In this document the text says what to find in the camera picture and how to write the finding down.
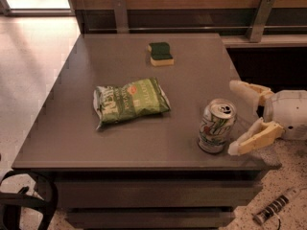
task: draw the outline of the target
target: green sponge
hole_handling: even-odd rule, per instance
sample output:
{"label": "green sponge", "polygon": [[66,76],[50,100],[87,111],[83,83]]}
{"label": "green sponge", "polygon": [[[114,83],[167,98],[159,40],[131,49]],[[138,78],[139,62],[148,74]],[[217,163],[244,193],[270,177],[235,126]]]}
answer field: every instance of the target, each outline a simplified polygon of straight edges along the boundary
{"label": "green sponge", "polygon": [[170,54],[171,47],[167,42],[153,42],[148,46],[151,52],[153,66],[174,65],[174,59]]}

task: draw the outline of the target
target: tile floor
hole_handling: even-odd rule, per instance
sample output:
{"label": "tile floor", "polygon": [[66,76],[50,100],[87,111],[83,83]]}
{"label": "tile floor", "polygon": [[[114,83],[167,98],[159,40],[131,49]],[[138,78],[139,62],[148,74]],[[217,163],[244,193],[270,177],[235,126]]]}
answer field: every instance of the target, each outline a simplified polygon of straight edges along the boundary
{"label": "tile floor", "polygon": [[[35,117],[72,49],[79,29],[74,17],[8,18],[0,15],[0,161],[1,172],[12,165]],[[292,186],[307,185],[307,143],[277,141],[274,149],[283,167],[263,179],[263,191],[248,205],[238,207],[236,219],[221,230],[277,229],[276,217],[263,227],[252,221],[252,214]],[[29,178],[3,185],[14,190]],[[279,214],[281,229],[307,229],[307,190]],[[35,229],[39,216],[24,211],[22,229]],[[58,210],[50,229],[73,229]]]}

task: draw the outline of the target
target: table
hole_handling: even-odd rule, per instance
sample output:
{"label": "table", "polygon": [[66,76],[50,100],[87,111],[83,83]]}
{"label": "table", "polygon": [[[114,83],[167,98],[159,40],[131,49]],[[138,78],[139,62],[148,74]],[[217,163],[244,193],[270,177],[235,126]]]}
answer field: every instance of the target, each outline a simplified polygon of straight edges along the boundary
{"label": "table", "polygon": [[[153,67],[147,45],[166,41],[175,64]],[[97,85],[156,77],[171,112],[98,132]],[[207,228],[229,224],[238,205],[280,168],[272,148],[242,156],[208,154],[198,144],[201,116],[216,98],[237,107],[230,141],[257,118],[228,83],[239,76],[218,34],[81,35],[12,167],[45,173],[59,207],[79,228]]]}

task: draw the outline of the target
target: green chip bag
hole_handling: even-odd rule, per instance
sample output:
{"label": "green chip bag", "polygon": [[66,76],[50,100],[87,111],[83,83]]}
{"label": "green chip bag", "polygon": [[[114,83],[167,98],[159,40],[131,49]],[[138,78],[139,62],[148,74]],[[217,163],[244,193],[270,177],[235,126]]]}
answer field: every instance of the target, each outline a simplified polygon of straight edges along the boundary
{"label": "green chip bag", "polygon": [[156,78],[134,81],[123,87],[97,86],[94,108],[97,129],[137,117],[170,111],[169,101]]}

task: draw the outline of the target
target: soda can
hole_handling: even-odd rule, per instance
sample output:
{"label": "soda can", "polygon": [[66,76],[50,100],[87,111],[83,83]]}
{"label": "soda can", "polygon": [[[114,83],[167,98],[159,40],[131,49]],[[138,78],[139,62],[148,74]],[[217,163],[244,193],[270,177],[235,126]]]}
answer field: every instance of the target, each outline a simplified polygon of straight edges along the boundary
{"label": "soda can", "polygon": [[215,99],[204,109],[198,141],[202,150],[218,153],[224,149],[236,114],[235,105],[225,99]]}

